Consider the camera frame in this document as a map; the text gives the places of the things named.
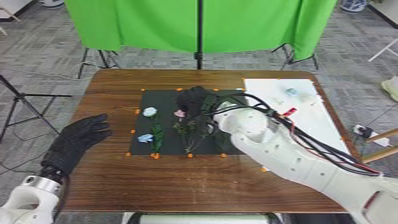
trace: wire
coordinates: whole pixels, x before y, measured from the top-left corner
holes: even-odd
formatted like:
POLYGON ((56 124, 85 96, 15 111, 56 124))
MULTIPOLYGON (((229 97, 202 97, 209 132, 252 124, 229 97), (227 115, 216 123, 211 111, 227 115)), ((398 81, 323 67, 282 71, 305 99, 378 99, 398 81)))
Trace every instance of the wire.
MULTIPOLYGON (((81 62, 81 63, 78 63, 78 64, 72 66, 70 70, 65 72, 67 74, 72 73, 72 71, 76 70, 76 68, 79 67, 81 64, 90 64, 90 65, 94 65, 95 67, 99 67, 99 65, 95 64, 95 62, 81 62)), ((92 77, 83 78, 83 79, 74 79, 74 78, 70 78, 70 77, 67 77, 67 76, 62 75, 63 72, 58 73, 58 74, 49 74, 49 73, 44 73, 44 72, 24 71, 24 70, 19 70, 19 69, 14 69, 14 68, 0 68, 0 69, 1 69, 1 70, 8 70, 8 71, 14 71, 14 72, 21 72, 21 73, 28 73, 28 74, 42 75, 42 76, 46 76, 46 77, 58 77, 58 78, 67 79, 67 80, 70 80, 70 81, 83 81, 83 80, 92 79, 92 77)))
POLYGON ((387 114, 387 112, 394 109, 396 106, 398 106, 398 103, 392 105, 392 107, 387 109, 387 111, 378 115, 378 117, 369 121, 365 126, 372 124, 372 122, 380 119, 380 117, 387 114))
POLYGON ((3 162, 0 162, 0 165, 1 165, 1 167, 5 168, 5 171, 0 173, 0 176, 8 172, 8 171, 12 171, 12 172, 17 172, 17 173, 22 173, 22 172, 26 172, 26 173, 35 173, 33 171, 19 171, 19 170, 14 170, 15 168, 19 168, 28 162, 31 162, 35 159, 38 159, 40 158, 40 156, 46 154, 46 151, 31 158, 31 159, 28 159, 22 163, 19 163, 19 165, 15 165, 12 168, 8 168, 5 165, 3 165, 3 162))
POLYGON ((44 137, 46 135, 49 134, 49 132, 46 134, 40 134, 37 136, 33 136, 31 138, 21 138, 19 135, 15 134, 15 128, 12 127, 12 135, 14 137, 17 138, 19 141, 26 142, 26 141, 31 141, 35 140, 37 138, 44 137))
POLYGON ((333 147, 330 147, 323 142, 319 142, 309 136, 309 134, 294 126, 294 123, 289 120, 289 118, 280 116, 280 114, 275 112, 275 110, 269 108, 268 104, 262 102, 261 99, 257 99, 255 96, 252 96, 250 94, 245 94, 245 93, 230 94, 230 95, 220 97, 220 100, 218 100, 214 105, 220 105, 223 99, 232 98, 232 96, 246 96, 246 97, 253 98, 259 103, 253 106, 237 105, 237 106, 230 106, 227 108, 221 108, 218 110, 213 110, 211 113, 204 114, 205 116, 225 113, 227 111, 241 109, 241 108, 255 109, 278 122, 278 124, 284 125, 284 127, 289 130, 291 139, 294 140, 296 144, 303 147, 303 149, 309 151, 309 153, 316 157, 328 160, 328 162, 348 172, 351 172, 355 174, 360 174, 360 175, 365 175, 365 176, 378 176, 380 175, 380 171, 372 170, 364 164, 360 164, 356 159, 342 151, 339 151, 333 147))

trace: tripod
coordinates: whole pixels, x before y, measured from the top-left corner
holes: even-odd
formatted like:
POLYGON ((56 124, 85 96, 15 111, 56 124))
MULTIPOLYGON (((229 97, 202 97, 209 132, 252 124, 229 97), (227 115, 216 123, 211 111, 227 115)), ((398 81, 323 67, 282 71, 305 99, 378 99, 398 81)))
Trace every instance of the tripod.
POLYGON ((271 51, 271 53, 277 52, 277 50, 282 48, 282 52, 284 52, 284 56, 285 56, 285 61, 284 61, 284 64, 282 64, 282 68, 280 68, 280 71, 284 70, 284 67, 285 65, 293 65, 294 63, 298 63, 300 61, 305 61, 307 59, 312 59, 312 62, 314 62, 314 70, 319 70, 319 65, 317 65, 317 60, 316 60, 316 57, 314 57, 314 54, 309 58, 294 61, 293 60, 293 54, 294 54, 294 50, 291 50, 291 52, 287 53, 287 49, 285 49, 285 44, 282 44, 271 51))
MULTIPOLYGON (((83 58, 81 58, 81 65, 79 65, 79 69, 78 69, 78 79, 81 78, 81 73, 83 73, 83 67, 86 65, 92 65, 85 62, 85 59, 86 59, 86 54, 88 54, 88 48, 85 48, 83 50, 83 58)), ((110 66, 108 62, 106 62, 106 59, 104 59, 104 55, 102 55, 102 51, 97 50, 97 54, 99 54, 99 57, 101 57, 101 60, 102 60, 102 66, 99 66, 101 69, 110 69, 113 67, 120 68, 118 64, 115 63, 115 60, 111 59, 113 61, 113 65, 110 66)))
POLYGON ((1 75, 0 75, 0 84, 3 84, 5 88, 8 89, 8 91, 10 91, 12 94, 14 94, 12 105, 10 105, 10 111, 8 111, 8 115, 6 115, 6 119, 5 119, 5 124, 3 124, 3 129, 1 129, 1 133, 0 133, 0 143, 1 143, 1 140, 3 140, 3 135, 5 135, 6 128, 8 128, 10 126, 14 126, 14 125, 17 125, 17 124, 21 124, 21 123, 24 123, 24 122, 28 122, 28 121, 37 120, 37 119, 42 120, 46 126, 49 127, 49 129, 53 130, 53 132, 58 134, 58 131, 56 131, 56 129, 54 129, 51 123, 47 122, 47 120, 46 120, 46 118, 44 118, 44 114, 46 114, 46 111, 47 111, 49 106, 51 106, 51 104, 53 104, 53 100, 54 100, 54 98, 56 98, 56 97, 70 97, 70 95, 24 94, 24 93, 17 92, 14 86, 10 85, 6 79, 3 78, 1 75), (26 96, 51 97, 51 100, 49 100, 49 102, 47 102, 47 104, 46 104, 46 107, 44 107, 44 109, 42 109, 42 112, 37 111, 33 105, 30 104, 30 102, 28 102, 28 100, 26 100, 26 98, 24 98, 26 96), (33 116, 31 118, 28 118, 28 119, 24 119, 24 120, 21 120, 21 121, 10 123, 10 118, 12 118, 12 114, 14 114, 14 110, 15 110, 15 104, 17 104, 17 102, 22 103, 22 105, 26 106, 26 108, 28 108, 28 110, 31 111, 31 113, 33 113, 35 116, 33 116))

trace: wooden table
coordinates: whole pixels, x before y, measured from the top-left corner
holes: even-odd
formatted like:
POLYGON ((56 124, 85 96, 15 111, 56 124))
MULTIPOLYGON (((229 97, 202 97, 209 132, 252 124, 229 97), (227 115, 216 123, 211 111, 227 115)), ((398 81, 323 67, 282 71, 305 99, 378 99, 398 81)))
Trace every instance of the wooden table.
POLYGON ((140 89, 243 88, 241 78, 310 79, 353 156, 356 151, 319 88, 307 72, 102 70, 78 106, 74 120, 108 113, 113 136, 86 151, 70 178, 67 211, 140 212, 342 212, 330 199, 305 186, 259 171, 241 156, 126 157, 134 127, 140 89))

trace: gray carpet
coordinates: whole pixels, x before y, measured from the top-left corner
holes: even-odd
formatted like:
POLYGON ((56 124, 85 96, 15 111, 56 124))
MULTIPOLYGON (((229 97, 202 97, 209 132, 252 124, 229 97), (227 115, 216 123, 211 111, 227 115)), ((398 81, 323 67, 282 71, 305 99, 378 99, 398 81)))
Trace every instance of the gray carpet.
MULTIPOLYGON (((47 113, 54 127, 62 128, 74 113, 88 80, 72 81, 28 72, 63 73, 70 78, 76 77, 74 65, 79 63, 83 48, 65 8, 47 10, 33 5, 19 18, 21 23, 1 23, 8 36, 0 35, 0 73, 22 92, 72 94, 70 99, 56 100, 47 113)), ((367 58, 396 37, 398 31, 369 10, 349 15, 335 9, 316 49, 319 70, 314 71, 310 61, 285 66, 285 70, 303 70, 316 74, 348 131, 356 123, 369 125, 378 132, 398 126, 398 106, 394 107, 396 103, 380 89, 380 82, 398 73, 398 58, 385 53, 372 63, 367 63, 367 58)), ((204 59, 205 69, 278 70, 284 58, 282 52, 271 54, 269 51, 253 51, 205 54, 204 59)), ((88 60, 99 63, 92 52, 88 60)), ((191 69, 195 67, 191 54, 136 48, 126 48, 115 60, 122 68, 191 69)), ((83 77, 90 78, 94 72, 95 68, 86 67, 83 77)), ((5 122, 10 99, 12 95, 0 86, 0 124, 5 122)), ((40 99, 31 99, 31 102, 37 107, 42 107, 40 99)), ((26 108, 17 107, 15 120, 26 116, 30 116, 26 108)), ((0 160, 8 167, 40 155, 53 137, 38 121, 22 124, 6 132, 0 144, 0 160)), ((362 139, 353 135, 351 137, 362 154, 380 149, 372 144, 364 144, 362 139)), ((371 166, 394 176, 398 176, 396 161, 398 155, 371 163, 371 166)), ((37 171, 37 162, 38 160, 28 162, 17 170, 37 171)), ((6 172, 0 176, 0 204, 24 175, 6 172)), ((56 223, 118 223, 118 220, 120 215, 113 213, 63 213, 56 223)))

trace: green screen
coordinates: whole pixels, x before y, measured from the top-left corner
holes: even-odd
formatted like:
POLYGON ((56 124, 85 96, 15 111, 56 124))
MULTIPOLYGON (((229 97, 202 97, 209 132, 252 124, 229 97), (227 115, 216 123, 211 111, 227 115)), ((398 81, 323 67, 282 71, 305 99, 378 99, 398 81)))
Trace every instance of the green screen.
MULTIPOLYGON (((83 46, 195 52, 197 0, 65 0, 83 46)), ((335 0, 204 0, 204 52, 312 55, 335 0)))

